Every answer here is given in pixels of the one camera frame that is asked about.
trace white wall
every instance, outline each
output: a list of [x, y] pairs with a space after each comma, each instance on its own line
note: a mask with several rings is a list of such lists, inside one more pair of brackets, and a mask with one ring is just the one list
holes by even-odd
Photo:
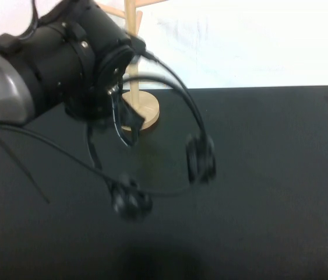
[[[41, 14], [56, 3], [37, 0]], [[190, 88], [328, 85], [328, 0], [169, 0], [141, 10], [139, 35]], [[21, 33], [30, 16], [30, 0], [0, 0], [0, 33]], [[140, 71], [161, 72], [144, 61]]]

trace wooden stand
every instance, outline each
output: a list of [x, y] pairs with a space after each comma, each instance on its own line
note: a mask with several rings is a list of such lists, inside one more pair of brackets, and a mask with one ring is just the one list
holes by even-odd
[[[143, 12], [136, 11], [136, 8], [164, 2], [166, 0], [125, 0], [125, 11], [112, 8], [103, 4], [98, 5], [106, 12], [119, 18], [126, 19], [126, 29], [130, 34], [137, 35], [142, 22]], [[131, 64], [127, 72], [129, 76], [138, 75], [138, 64]], [[150, 93], [139, 90], [138, 82], [130, 83], [130, 92], [123, 94], [123, 98], [146, 119], [142, 129], [152, 126], [160, 115], [160, 105], [158, 100]]]

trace table surface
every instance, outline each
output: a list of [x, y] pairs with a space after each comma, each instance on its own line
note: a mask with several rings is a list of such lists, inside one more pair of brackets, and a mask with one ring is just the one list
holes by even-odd
[[[188, 185], [185, 140], [197, 133], [180, 98], [153, 90], [157, 126], [128, 149], [95, 134], [105, 171], [142, 187]], [[218, 175], [155, 198], [126, 223], [95, 175], [35, 140], [2, 132], [51, 198], [46, 205], [0, 148], [0, 279], [328, 279], [328, 87], [192, 90], [217, 151]], [[59, 106], [28, 128], [90, 162], [85, 126]]]

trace round wooden base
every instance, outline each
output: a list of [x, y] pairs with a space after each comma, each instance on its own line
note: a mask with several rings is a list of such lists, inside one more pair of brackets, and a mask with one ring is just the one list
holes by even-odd
[[[122, 95], [126, 102], [131, 106], [131, 92], [126, 92]], [[142, 130], [151, 127], [157, 120], [160, 115], [160, 105], [156, 97], [148, 92], [139, 91], [139, 107], [135, 108], [132, 106], [138, 114], [146, 119], [142, 126]], [[130, 131], [130, 127], [122, 127], [124, 130]]]

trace robotic arm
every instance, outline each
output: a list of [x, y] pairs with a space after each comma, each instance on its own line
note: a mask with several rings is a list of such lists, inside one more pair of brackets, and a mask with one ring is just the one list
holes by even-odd
[[[144, 119], [121, 98], [122, 85], [140, 80], [165, 83], [183, 98], [199, 124], [200, 134], [189, 138], [186, 149], [190, 183], [214, 178], [214, 145], [199, 110], [180, 78], [147, 52], [143, 41], [126, 34], [93, 0], [63, 0], [41, 18], [34, 0], [32, 7], [32, 21], [22, 35], [0, 35], [0, 130], [43, 141], [101, 176], [115, 211], [125, 219], [141, 220], [152, 209], [151, 195], [157, 194], [142, 190], [129, 177], [114, 180], [102, 172], [100, 164], [89, 166], [43, 136], [20, 127], [63, 103], [71, 117], [85, 122], [113, 116], [117, 133], [132, 146]], [[137, 56], [163, 66], [181, 86], [149, 75], [123, 79], [126, 67]], [[122, 125], [132, 128], [132, 140], [123, 134]], [[0, 144], [35, 184], [1, 139]]]

